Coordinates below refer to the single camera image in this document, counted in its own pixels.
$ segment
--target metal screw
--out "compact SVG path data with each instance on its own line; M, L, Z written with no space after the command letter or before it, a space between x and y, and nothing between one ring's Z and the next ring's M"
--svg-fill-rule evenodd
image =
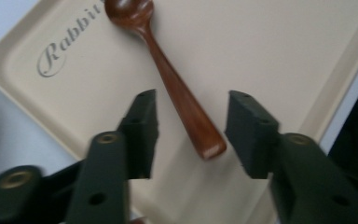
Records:
M97 141L100 144L109 144L109 143L113 143L118 139L117 135L115 134L111 134L111 133L107 133L104 134L102 136L100 136Z
M303 136L303 135L300 135L300 134L292 134L289 136L289 140L293 143L296 143L298 145L307 145L310 143L310 140L309 138Z
M2 189L14 189L27 183L32 177L29 171L18 171L2 179L0 187Z

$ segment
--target brown spoon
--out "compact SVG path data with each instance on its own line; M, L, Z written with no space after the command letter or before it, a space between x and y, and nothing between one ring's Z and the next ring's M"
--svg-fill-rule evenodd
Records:
M152 0L105 0L110 21L138 34L149 47L165 88L199 155L208 160L226 150L226 142L213 126L185 82L179 77L158 46L150 29Z

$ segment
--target white surface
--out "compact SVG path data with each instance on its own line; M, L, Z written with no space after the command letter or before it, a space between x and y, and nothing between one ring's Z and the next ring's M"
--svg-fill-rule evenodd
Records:
M37 74L35 65L46 46L62 43L68 27L88 17L84 9L98 3L39 5L0 45L0 88L78 157L91 136L112 130L136 93L157 88L161 135L153 179L132 182L137 208L158 223L273 220L266 182L246 178L232 148L218 160L200 161L145 48L103 15L89 18L87 32L59 52L66 60L59 74ZM342 55L356 58L347 66L357 69L358 51L347 49L358 49L353 41L358 39L358 2L220 4L156 4L157 39L217 126L223 130L225 125L227 92L237 90L255 96L282 123L283 132L323 131L324 123L309 114L320 97L333 105L324 108L330 113L323 119L336 109L347 86L336 85L340 94L333 98L320 93L331 89L327 84L341 68ZM351 80L355 73L339 75Z
M0 39L35 0L0 1ZM37 165L52 174L75 160L0 92L0 173L18 165Z

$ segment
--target plastic tray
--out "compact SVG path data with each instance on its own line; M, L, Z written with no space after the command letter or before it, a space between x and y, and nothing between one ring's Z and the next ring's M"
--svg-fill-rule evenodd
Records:
M158 42L216 126L228 91L253 95L281 132L319 140L358 69L358 1L155 2ZM153 223L273 223L268 181L229 147L202 161L144 43L100 0L40 1L0 42L0 89L77 158L114 130L134 96L158 90L153 178L131 181Z

